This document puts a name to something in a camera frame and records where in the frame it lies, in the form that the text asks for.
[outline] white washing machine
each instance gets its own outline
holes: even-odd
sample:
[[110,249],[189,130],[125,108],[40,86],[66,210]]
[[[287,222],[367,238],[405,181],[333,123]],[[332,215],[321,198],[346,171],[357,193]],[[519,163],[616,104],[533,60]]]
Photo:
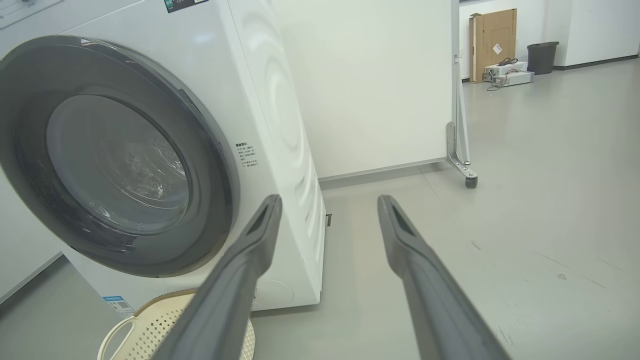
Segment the white washing machine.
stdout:
[[253,309],[319,302],[326,210],[267,0],[0,12],[0,163],[100,296],[127,316],[198,287],[279,193]]

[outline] washing machine door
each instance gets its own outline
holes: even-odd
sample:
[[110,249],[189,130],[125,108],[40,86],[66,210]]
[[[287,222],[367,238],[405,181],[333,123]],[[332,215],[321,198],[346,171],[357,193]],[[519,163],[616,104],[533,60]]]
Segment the washing machine door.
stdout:
[[0,163],[73,249],[129,274],[183,274],[222,248],[235,168],[176,79],[114,44],[31,40],[0,62]]

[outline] black trash can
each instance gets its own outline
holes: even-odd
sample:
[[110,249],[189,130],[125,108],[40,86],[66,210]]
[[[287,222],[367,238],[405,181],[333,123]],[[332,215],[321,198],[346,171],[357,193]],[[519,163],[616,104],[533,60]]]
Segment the black trash can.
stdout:
[[527,50],[529,50],[529,67],[527,71],[533,71],[536,75],[552,72],[558,44],[560,43],[552,41],[527,46]]

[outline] label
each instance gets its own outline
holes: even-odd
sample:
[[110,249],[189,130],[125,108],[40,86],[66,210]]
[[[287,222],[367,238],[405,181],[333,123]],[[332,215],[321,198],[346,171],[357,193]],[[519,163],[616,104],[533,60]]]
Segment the label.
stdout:
[[255,148],[246,142],[236,144],[236,151],[240,157],[242,167],[256,167],[258,166],[258,160],[256,160]]
[[166,6],[166,11],[172,13],[189,6],[206,3],[207,1],[209,0],[164,0],[164,5]]
[[104,296],[102,298],[104,301],[108,302],[123,319],[126,319],[136,313],[136,311],[121,296]]

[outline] cardboard box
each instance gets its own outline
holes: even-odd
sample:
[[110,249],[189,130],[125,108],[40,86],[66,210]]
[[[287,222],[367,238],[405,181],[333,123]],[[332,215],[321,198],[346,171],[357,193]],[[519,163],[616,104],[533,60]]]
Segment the cardboard box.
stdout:
[[469,19],[469,80],[484,81],[484,68],[516,57],[518,10],[471,15]]

